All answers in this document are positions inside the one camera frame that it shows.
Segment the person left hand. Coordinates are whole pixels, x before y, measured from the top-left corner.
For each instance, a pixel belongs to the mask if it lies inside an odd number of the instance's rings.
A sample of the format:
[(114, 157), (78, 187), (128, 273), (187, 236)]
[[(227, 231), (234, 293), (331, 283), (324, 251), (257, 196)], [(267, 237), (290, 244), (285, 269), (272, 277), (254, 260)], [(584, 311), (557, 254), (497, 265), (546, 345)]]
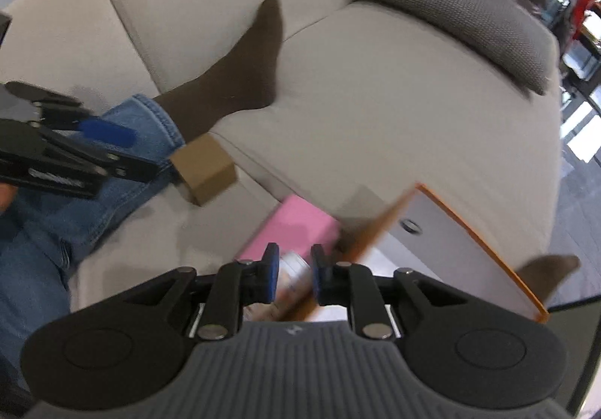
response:
[(0, 184), (0, 211), (6, 211), (13, 202), (17, 193), (17, 188), (6, 183)]

